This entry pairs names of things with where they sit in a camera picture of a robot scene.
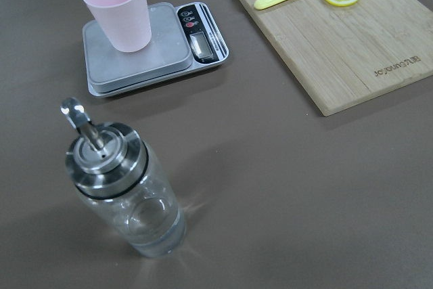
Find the bamboo cutting board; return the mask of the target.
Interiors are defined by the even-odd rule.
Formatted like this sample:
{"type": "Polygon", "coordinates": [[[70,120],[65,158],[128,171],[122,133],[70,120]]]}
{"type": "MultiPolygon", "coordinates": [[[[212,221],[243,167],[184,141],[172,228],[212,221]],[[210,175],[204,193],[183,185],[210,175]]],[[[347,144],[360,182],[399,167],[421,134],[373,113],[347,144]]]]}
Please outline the bamboo cutting board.
{"type": "Polygon", "coordinates": [[[418,0],[240,0],[329,116],[432,75],[432,11],[418,0]]]}

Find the silver digital kitchen scale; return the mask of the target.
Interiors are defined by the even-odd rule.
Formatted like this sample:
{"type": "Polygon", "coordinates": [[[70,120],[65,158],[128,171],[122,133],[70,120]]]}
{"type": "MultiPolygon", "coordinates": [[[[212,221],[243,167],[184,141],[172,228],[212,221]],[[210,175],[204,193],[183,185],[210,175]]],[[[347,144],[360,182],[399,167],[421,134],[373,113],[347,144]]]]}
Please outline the silver digital kitchen scale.
{"type": "Polygon", "coordinates": [[[115,49],[99,24],[83,27],[88,90],[111,97],[222,64],[229,49],[207,4],[149,6],[152,38],[143,49],[115,49]]]}

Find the pink plastic cup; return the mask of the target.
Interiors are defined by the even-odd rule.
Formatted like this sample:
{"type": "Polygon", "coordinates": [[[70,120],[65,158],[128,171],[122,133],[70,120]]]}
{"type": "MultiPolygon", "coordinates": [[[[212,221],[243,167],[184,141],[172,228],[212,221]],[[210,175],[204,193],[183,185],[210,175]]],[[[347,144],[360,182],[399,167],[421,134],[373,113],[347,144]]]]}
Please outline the pink plastic cup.
{"type": "Polygon", "coordinates": [[[151,41],[147,0],[83,0],[113,47],[136,52],[151,41]]]}

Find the glass sauce dispenser bottle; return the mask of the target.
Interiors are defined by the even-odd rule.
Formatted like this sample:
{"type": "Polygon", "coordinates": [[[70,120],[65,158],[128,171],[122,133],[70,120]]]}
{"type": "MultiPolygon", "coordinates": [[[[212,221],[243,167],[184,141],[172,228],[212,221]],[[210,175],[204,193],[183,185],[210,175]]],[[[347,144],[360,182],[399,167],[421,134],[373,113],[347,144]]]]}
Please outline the glass sauce dispenser bottle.
{"type": "Polygon", "coordinates": [[[172,252],[185,218],[150,145],[126,124],[93,124],[73,97],[60,110],[79,134],[65,165],[81,200],[143,256],[172,252]]]}

